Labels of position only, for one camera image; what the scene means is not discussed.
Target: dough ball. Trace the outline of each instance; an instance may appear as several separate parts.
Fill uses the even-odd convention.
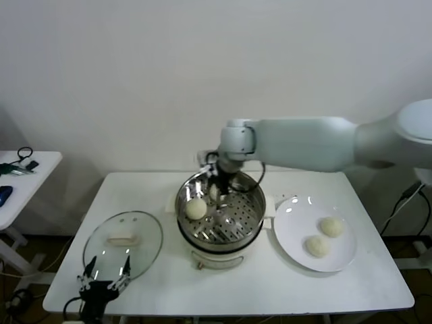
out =
[[[186,203],[186,216],[194,221],[201,219],[207,212],[207,204],[204,199],[195,197]]]
[[[219,189],[215,184],[212,184],[209,191],[210,199],[213,201],[217,201],[217,197],[219,196]]]
[[[309,253],[317,258],[323,258],[330,253],[330,244],[322,235],[311,236],[306,240],[306,248]]]
[[[319,222],[321,231],[331,238],[336,238],[344,233],[344,223],[338,217],[326,217]]]

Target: blue object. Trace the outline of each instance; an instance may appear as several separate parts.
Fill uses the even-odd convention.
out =
[[[12,191],[14,191],[14,189],[11,186],[0,187],[0,207],[6,203],[6,200],[9,198]]]

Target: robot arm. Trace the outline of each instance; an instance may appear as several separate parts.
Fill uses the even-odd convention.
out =
[[[324,172],[377,163],[432,169],[432,99],[363,125],[340,117],[233,119],[218,151],[227,172],[250,160]]]

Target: white plate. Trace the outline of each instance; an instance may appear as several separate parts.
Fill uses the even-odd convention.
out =
[[[339,217],[344,222],[341,236],[330,238],[321,232],[319,222],[324,217]],[[309,269],[340,271],[354,260],[357,248],[354,231],[337,207],[320,204],[314,197],[300,195],[283,201],[276,210],[273,228],[288,255]],[[330,253],[327,256],[317,258],[307,251],[304,242],[314,235],[323,235],[329,240]]]

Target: white wall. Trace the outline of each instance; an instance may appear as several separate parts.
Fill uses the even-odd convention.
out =
[[[78,218],[109,171],[193,169],[229,118],[368,122],[431,98],[431,10],[428,0],[0,0],[4,146],[61,151],[40,195]],[[377,222],[412,180],[388,172],[349,173]],[[57,232],[30,214],[21,228]]]

